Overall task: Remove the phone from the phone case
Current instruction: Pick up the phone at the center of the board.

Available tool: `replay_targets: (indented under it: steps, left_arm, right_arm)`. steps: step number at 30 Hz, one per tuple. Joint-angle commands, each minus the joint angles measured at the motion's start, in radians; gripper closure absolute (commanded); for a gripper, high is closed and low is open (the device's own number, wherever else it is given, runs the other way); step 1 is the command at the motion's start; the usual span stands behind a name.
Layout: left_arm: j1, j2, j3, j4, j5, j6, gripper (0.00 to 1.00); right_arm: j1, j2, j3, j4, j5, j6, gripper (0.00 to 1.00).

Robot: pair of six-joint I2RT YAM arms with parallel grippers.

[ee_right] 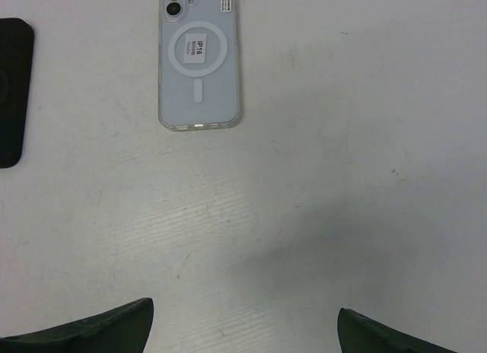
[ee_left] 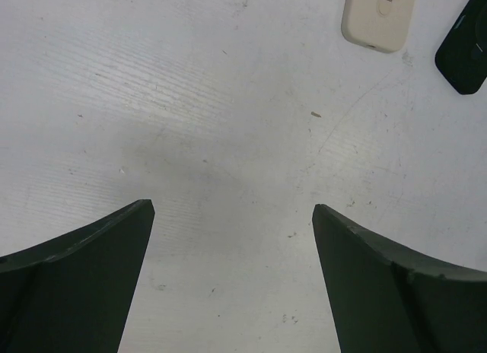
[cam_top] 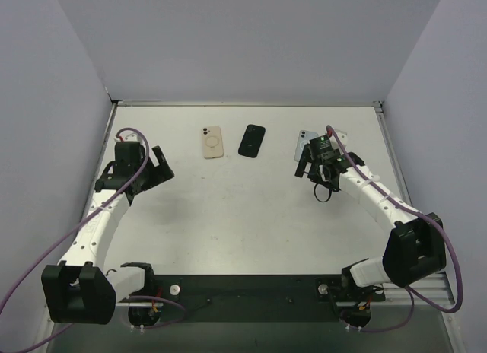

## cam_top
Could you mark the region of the black cased phone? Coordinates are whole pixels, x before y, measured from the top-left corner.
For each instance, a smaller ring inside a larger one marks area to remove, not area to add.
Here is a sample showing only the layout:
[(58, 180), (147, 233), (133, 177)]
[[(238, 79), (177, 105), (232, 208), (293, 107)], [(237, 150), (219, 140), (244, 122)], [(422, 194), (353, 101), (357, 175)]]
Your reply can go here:
[(265, 134), (266, 129), (264, 127), (249, 124), (240, 142), (238, 154), (244, 157), (256, 158)]

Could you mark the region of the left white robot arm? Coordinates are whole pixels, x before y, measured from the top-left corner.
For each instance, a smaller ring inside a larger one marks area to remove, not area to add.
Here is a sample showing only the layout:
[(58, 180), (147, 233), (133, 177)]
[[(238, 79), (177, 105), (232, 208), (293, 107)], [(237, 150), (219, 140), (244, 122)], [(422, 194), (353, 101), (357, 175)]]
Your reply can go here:
[(131, 296), (146, 301), (158, 292), (149, 263), (125, 262), (111, 273), (103, 270), (113, 235), (135, 196), (174, 176), (161, 148), (152, 151), (157, 164), (141, 142), (116, 143), (114, 160), (95, 182), (88, 221), (59, 262), (47, 265), (41, 275), (53, 322), (104, 325), (120, 301)]

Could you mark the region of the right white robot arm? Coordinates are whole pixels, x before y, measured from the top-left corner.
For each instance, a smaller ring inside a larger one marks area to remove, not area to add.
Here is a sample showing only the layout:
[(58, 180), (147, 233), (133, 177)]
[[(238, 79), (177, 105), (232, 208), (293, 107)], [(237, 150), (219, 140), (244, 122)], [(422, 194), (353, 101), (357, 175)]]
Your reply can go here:
[(394, 283), (403, 288), (446, 266), (446, 247), (438, 232), (441, 219), (410, 208), (392, 194), (355, 153), (342, 153), (327, 135), (301, 143), (295, 171), (329, 194), (345, 192), (388, 234), (382, 256), (364, 259), (342, 270), (344, 286), (368, 288)]

